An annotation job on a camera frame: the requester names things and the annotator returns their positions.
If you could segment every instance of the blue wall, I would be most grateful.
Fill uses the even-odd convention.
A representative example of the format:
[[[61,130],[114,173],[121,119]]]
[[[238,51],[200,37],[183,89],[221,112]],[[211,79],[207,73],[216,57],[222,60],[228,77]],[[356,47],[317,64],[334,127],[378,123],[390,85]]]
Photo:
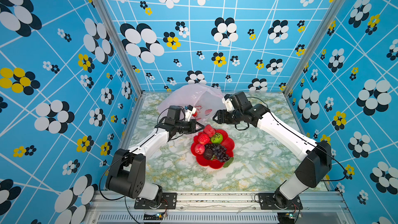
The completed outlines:
[[[307,135],[345,167],[332,188],[357,223],[398,221],[397,6],[346,0],[289,95]],[[334,163],[329,177],[343,176]]]
[[[187,83],[281,91],[332,1],[105,0],[146,91]],[[139,33],[148,27],[153,31],[141,40]],[[170,35],[176,39],[169,42]],[[267,86],[253,86],[259,80]]]
[[[2,224],[80,222],[117,150],[136,96],[95,5],[0,0]]]

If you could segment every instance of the red fruit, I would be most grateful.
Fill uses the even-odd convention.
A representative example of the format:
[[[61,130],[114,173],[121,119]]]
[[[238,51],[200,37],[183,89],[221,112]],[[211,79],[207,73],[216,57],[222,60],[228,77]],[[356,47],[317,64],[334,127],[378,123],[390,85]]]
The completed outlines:
[[[209,137],[213,137],[213,135],[216,134],[216,130],[209,124],[205,127],[203,132],[206,133]]]
[[[205,146],[202,144],[195,145],[195,152],[202,155],[205,152]]]
[[[208,142],[210,142],[210,137],[206,133],[202,133],[198,137],[198,142],[201,144],[207,144]]]

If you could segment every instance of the dark purple fruit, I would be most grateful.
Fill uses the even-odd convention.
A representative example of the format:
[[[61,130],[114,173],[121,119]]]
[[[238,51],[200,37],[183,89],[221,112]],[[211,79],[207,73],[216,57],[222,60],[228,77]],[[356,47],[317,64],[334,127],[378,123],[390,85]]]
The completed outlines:
[[[207,160],[210,160],[213,157],[213,155],[214,155],[214,152],[210,148],[207,148],[205,150],[205,152],[203,153],[203,157]]]

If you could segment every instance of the green leaf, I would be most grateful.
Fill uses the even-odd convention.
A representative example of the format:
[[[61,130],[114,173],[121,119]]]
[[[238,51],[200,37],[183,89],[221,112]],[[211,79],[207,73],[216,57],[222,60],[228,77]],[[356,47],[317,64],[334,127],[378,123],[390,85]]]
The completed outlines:
[[[228,159],[227,162],[224,163],[224,168],[228,167],[232,162],[234,161],[234,157],[231,157],[230,159]]]

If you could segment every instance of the bunch of grapes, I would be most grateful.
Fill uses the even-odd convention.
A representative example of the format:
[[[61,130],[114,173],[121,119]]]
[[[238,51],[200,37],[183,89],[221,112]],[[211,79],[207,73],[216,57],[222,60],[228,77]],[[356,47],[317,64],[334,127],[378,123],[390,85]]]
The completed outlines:
[[[215,158],[222,163],[225,163],[230,159],[230,156],[226,153],[226,147],[223,147],[222,145],[206,144],[205,148],[210,148],[214,152]]]

